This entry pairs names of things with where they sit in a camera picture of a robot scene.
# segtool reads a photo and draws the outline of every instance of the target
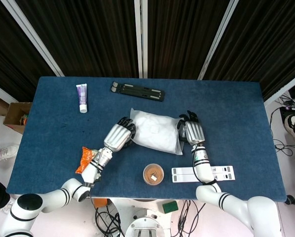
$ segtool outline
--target green object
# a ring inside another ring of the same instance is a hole
[[[163,204],[162,206],[165,214],[178,210],[176,201],[171,201],[169,203]]]

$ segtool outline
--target blue table cover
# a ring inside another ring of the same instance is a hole
[[[112,82],[162,89],[163,102],[112,93]],[[88,112],[79,112],[77,84],[87,83]],[[46,193],[75,174],[82,147],[100,149],[111,127],[130,109],[178,118],[191,110],[205,133],[211,165],[233,165],[235,181],[222,191],[241,199],[266,196],[285,201],[278,160],[258,83],[179,79],[41,77],[7,191]],[[200,183],[172,183],[172,167],[192,166],[191,146],[177,156],[139,145],[113,154],[92,195],[123,198],[196,199]],[[157,163],[163,182],[149,186],[143,169]]]

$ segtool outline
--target white strip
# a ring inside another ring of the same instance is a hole
[[[134,13],[135,13],[135,19],[136,19],[139,78],[143,78],[143,70],[142,70],[142,40],[141,40],[141,6],[140,6],[140,0],[134,0]]]
[[[215,51],[220,43],[220,40],[224,34],[224,31],[231,19],[231,16],[232,16],[238,2],[239,2],[239,0],[230,0],[229,4],[225,10],[224,16],[221,20],[221,23],[220,23],[220,26],[219,26],[218,31],[216,33],[216,36],[213,39],[213,42],[212,42],[212,45],[211,45],[210,50],[208,52],[208,55],[206,57],[205,63],[202,65],[200,74],[198,76],[198,80],[203,79],[203,77],[207,71],[208,65],[213,57],[213,54],[215,53]]]
[[[211,166],[211,170],[213,174],[233,174],[234,170],[232,165],[227,166]],[[178,167],[172,168],[172,175],[176,174],[193,174],[192,167]]]
[[[265,102],[264,105],[265,107],[270,105],[271,102],[275,101],[276,99],[279,98],[279,96],[283,95],[287,90],[290,90],[292,87],[295,86],[295,78],[292,79],[291,82],[283,86],[280,90],[278,90],[275,94],[273,94],[270,98],[268,98]]]
[[[148,0],[142,0],[143,78],[148,78]]]
[[[6,93],[4,90],[2,90],[0,88],[0,99],[2,99],[3,101],[5,101],[6,103],[13,103],[13,102],[17,102],[17,100],[10,96],[8,93]]]
[[[213,177],[217,181],[228,181],[228,180],[235,180],[234,176],[228,176],[227,174],[213,174]],[[172,175],[173,183],[190,183],[190,182],[199,182],[194,174],[175,174]]]
[[[19,8],[15,0],[0,0],[3,5],[6,7],[8,12],[12,15],[14,20],[18,23],[20,28],[24,31],[24,33],[27,35],[31,43],[35,46],[35,48],[38,50],[40,55],[43,57],[43,59],[46,61],[46,63],[49,65],[49,67],[52,69],[54,74],[58,77],[63,77],[64,74],[61,71],[58,64],[55,62],[53,57],[51,56],[50,52],[30,24],[29,20],[25,16],[25,14],[22,12],[22,10]]]

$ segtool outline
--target robot finger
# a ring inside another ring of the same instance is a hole
[[[127,118],[127,120],[123,121],[122,124],[120,124],[123,127],[127,127],[128,124],[130,124],[132,122],[132,119]]]
[[[128,130],[132,130],[133,128],[135,128],[136,126],[135,126],[135,124],[134,123],[131,123],[131,124],[129,124],[128,126],[126,126],[126,128],[128,129]]]
[[[122,123],[127,119],[127,117],[123,117],[122,119],[119,120],[117,123],[118,125],[122,125]]]
[[[185,125],[185,121],[184,120],[179,120],[177,123],[177,129],[179,130],[179,128],[181,127],[181,125]]]
[[[190,121],[199,122],[197,114],[195,114],[194,112],[191,112],[189,110],[187,110],[187,112],[188,112],[188,114],[190,116]]]
[[[133,143],[133,141],[130,139],[129,141],[127,141],[127,142],[124,144],[123,148],[127,148],[127,147],[131,146],[132,143]]]
[[[131,131],[131,138],[133,139],[137,132],[136,127],[134,126],[130,131]]]
[[[185,121],[189,121],[189,117],[187,115],[179,115],[180,118],[183,118]]]

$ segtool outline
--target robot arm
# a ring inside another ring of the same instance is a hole
[[[135,125],[132,120],[122,118],[115,124],[104,140],[104,147],[99,150],[88,166],[82,172],[84,183],[76,179],[66,181],[63,186],[46,194],[25,194],[13,204],[1,229],[2,237],[33,237],[30,232],[35,219],[40,212],[48,213],[69,204],[71,199],[84,201],[89,195],[94,182],[112,158],[113,152],[120,151],[132,143],[135,135]]]
[[[198,179],[202,182],[196,190],[197,199],[218,206],[223,211],[240,220],[255,237],[281,237],[277,206],[267,197],[252,197],[243,201],[237,197],[222,193],[213,177],[210,162],[203,146],[205,142],[202,127],[197,115],[188,111],[181,115],[184,120],[178,128],[184,125],[185,141],[192,145],[193,166]]]

